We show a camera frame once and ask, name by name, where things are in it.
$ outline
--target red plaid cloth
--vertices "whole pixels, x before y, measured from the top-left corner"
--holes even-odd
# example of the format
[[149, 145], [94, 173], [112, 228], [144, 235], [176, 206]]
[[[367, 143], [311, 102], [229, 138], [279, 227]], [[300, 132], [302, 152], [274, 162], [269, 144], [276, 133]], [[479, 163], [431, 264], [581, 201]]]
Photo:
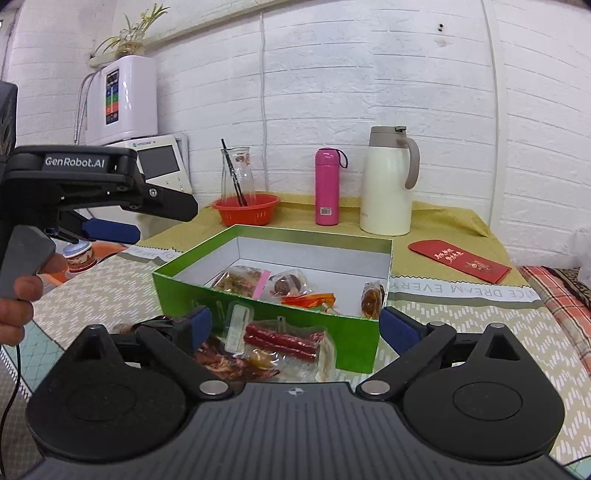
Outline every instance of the red plaid cloth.
[[554, 315], [591, 376], [591, 310], [544, 267], [519, 267], [519, 271]]

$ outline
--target white plastic bag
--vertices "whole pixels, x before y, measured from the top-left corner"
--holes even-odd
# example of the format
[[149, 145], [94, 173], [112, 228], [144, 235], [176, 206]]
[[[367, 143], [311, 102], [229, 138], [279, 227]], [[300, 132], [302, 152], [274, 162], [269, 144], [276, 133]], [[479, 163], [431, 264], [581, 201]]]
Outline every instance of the white plastic bag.
[[581, 262], [578, 281], [591, 288], [591, 227], [575, 232], [574, 251]]

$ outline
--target white brick wall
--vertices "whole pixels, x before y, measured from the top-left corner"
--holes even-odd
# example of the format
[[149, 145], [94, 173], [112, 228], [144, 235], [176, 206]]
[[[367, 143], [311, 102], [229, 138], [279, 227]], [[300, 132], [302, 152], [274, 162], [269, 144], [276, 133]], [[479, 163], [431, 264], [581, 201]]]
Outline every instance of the white brick wall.
[[24, 2], [7, 68], [18, 86], [17, 143], [72, 143], [80, 82], [114, 9], [115, 0]]
[[[113, 33], [122, 13], [135, 18], [151, 6], [107, 1], [104, 21], [93, 25], [112, 25]], [[156, 33], [227, 1], [168, 3]], [[558, 0], [492, 3], [508, 107], [498, 233], [518, 263], [570, 264], [572, 232], [591, 224], [591, 11]], [[70, 141], [85, 57], [94, 38], [110, 33], [89, 33], [81, 20], [96, 9], [89, 1], [60, 5], [26, 0], [17, 25], [9, 79], [21, 89], [20, 143]], [[356, 196], [371, 126], [406, 124], [423, 161], [416, 198], [472, 208], [488, 220], [496, 110], [480, 1], [311, 0], [266, 11], [264, 25], [273, 190], [311, 193], [314, 153], [330, 145], [349, 155], [342, 192]], [[202, 202], [219, 194], [222, 137], [252, 146], [262, 187], [260, 48], [256, 14], [153, 52], [159, 129], [189, 136], [191, 181]]]
[[518, 263], [571, 265], [573, 231], [591, 225], [591, 11], [493, 4], [509, 113], [499, 236]]

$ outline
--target blue lid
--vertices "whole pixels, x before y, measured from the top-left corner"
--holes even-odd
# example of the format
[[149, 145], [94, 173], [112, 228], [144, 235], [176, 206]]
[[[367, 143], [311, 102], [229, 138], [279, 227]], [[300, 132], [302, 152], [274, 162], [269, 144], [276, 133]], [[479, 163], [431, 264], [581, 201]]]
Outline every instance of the blue lid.
[[86, 240], [80, 240], [77, 244], [66, 245], [63, 250], [63, 255], [66, 258], [76, 257], [83, 254], [91, 247], [91, 243]]

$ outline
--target jug handle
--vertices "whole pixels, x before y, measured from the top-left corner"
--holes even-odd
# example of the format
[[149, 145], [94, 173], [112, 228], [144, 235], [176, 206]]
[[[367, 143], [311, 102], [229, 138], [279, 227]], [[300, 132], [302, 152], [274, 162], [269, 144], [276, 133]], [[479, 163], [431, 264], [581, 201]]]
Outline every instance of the jug handle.
[[404, 183], [406, 189], [410, 190], [417, 184], [421, 153], [418, 150], [417, 143], [412, 138], [398, 138], [396, 142], [401, 146], [407, 147], [410, 152], [410, 167], [408, 169], [408, 177]]

